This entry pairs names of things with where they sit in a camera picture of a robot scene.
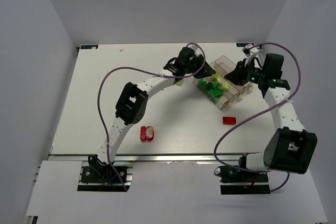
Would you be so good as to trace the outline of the lime small lego brick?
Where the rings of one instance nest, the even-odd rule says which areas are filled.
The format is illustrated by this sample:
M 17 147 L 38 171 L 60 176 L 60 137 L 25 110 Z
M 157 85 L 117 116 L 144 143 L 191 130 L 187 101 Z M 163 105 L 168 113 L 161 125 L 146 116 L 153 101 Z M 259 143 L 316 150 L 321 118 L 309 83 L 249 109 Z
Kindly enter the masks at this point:
M 222 83 L 222 88 L 224 89 L 224 90 L 228 90 L 228 88 L 229 88 L 229 83 L 228 82 L 223 82 Z

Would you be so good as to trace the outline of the green sloped lego brick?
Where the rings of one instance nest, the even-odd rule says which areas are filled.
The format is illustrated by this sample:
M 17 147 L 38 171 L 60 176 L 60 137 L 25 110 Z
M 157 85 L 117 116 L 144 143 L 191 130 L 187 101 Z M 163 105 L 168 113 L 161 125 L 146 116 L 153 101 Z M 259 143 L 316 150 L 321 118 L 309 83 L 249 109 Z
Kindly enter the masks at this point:
M 200 85 L 200 86 L 205 86 L 207 84 L 207 81 L 206 80 L 204 80 L 204 79 L 199 79 L 198 80 L 198 85 Z

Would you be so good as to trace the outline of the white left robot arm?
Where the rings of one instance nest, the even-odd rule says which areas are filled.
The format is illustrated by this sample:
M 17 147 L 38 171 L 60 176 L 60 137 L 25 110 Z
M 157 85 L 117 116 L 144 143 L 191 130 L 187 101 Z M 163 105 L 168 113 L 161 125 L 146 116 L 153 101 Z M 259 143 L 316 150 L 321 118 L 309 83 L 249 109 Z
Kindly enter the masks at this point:
M 146 73 L 151 77 L 137 84 L 131 82 L 125 84 L 115 105 L 116 111 L 112 127 L 107 129 L 102 116 L 100 97 L 105 81 L 109 75 L 118 70 L 133 70 Z M 97 97 L 98 114 L 106 134 L 106 140 L 95 155 L 88 157 L 89 165 L 97 165 L 102 169 L 113 169 L 113 163 L 123 139 L 129 129 L 142 120 L 147 102 L 154 95 L 175 85 L 181 79 L 205 78 L 214 73 L 215 71 L 206 62 L 204 50 L 196 43 L 189 43 L 183 47 L 179 55 L 170 59 L 158 73 L 134 67 L 117 67 L 110 70 L 100 84 Z

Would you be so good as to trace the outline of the lime 2x2 lego brick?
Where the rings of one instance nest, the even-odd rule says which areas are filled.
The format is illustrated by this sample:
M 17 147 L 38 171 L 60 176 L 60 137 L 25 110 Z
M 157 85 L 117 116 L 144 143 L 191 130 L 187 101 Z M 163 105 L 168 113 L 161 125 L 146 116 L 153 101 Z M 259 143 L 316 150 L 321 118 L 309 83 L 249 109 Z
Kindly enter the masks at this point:
M 183 83 L 183 79 L 181 79 L 181 80 L 177 81 L 177 82 L 175 83 L 175 85 L 177 85 L 177 86 L 181 86 L 181 85 L 182 85 L 182 83 Z

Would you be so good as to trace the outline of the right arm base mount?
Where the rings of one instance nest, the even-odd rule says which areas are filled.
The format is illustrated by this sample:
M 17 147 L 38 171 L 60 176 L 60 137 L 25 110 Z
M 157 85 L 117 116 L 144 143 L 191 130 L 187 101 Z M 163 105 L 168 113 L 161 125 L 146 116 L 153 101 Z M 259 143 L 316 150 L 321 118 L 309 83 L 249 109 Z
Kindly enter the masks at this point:
M 220 178 L 222 195 L 266 195 L 270 194 L 267 174 L 245 172 L 227 166 L 219 166 L 214 175 Z

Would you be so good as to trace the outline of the red flower lego block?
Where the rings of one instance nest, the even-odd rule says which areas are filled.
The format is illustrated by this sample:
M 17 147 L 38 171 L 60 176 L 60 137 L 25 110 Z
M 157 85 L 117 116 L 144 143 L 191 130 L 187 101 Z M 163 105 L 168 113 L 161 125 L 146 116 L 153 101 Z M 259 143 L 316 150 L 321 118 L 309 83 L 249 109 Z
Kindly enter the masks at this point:
M 141 126 L 140 140 L 142 142 L 150 142 L 154 139 L 154 128 L 152 126 Z

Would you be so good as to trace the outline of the green long lego brick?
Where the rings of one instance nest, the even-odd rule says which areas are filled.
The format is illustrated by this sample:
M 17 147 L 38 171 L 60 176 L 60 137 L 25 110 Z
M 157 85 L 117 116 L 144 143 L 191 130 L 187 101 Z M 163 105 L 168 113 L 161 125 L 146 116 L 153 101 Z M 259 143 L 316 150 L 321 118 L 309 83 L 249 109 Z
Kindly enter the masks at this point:
M 204 92 L 212 102 L 217 102 L 224 94 L 224 91 L 219 88 L 218 83 L 212 82 L 208 82 L 206 85 L 204 85 Z

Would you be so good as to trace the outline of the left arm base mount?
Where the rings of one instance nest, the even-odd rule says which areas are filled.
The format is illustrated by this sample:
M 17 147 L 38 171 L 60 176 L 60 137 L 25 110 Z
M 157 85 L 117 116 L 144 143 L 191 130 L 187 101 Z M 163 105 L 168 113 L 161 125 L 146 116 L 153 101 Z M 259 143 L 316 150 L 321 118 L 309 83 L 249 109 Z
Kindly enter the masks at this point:
M 118 171 L 126 189 L 129 189 L 132 182 L 133 167 L 117 165 L 115 168 Z M 126 192 L 114 170 L 108 168 L 107 171 L 100 176 L 89 166 L 87 162 L 82 164 L 77 191 L 108 193 Z

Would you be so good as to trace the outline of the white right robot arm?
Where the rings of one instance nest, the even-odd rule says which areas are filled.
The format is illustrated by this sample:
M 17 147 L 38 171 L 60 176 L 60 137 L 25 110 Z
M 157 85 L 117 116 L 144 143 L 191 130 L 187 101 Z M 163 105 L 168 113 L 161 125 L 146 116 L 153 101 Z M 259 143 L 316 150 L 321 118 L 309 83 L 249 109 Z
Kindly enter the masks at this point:
M 289 101 L 290 86 L 281 77 L 283 62 L 282 55 L 267 54 L 263 67 L 257 68 L 252 60 L 244 59 L 225 75 L 225 79 L 236 86 L 248 82 L 258 85 L 271 109 L 275 126 L 275 133 L 265 150 L 243 156 L 239 165 L 248 170 L 304 174 L 313 156 L 317 136 L 305 129 Z

